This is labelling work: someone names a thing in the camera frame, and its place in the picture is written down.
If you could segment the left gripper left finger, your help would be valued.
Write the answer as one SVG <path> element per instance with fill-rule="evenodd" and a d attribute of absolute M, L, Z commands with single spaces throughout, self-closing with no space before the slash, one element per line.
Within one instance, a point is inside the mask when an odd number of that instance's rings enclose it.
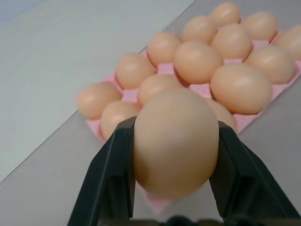
<path fill-rule="evenodd" d="M 97 226 L 102 220 L 129 220 L 134 212 L 135 117 L 119 123 L 91 161 L 68 225 Z"/>

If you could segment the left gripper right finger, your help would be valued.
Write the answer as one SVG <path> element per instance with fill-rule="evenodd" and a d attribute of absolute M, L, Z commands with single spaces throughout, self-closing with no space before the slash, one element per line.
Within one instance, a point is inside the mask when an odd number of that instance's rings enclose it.
<path fill-rule="evenodd" d="M 218 160 L 209 178 L 225 226 L 299 226 L 301 216 L 263 161 L 219 124 Z"/>

